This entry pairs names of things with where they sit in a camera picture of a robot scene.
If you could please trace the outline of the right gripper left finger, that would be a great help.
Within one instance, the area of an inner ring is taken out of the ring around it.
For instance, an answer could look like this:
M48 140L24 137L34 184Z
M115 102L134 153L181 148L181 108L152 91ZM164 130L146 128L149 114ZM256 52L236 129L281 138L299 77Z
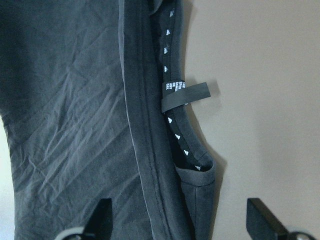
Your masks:
M103 198L84 227L84 240L110 240L112 235L112 199Z

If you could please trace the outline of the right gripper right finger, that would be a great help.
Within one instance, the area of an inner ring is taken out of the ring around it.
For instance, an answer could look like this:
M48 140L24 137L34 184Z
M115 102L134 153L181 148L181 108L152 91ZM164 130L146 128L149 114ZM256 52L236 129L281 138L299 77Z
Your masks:
M246 230L252 240L286 240L289 232L260 198L248 198Z

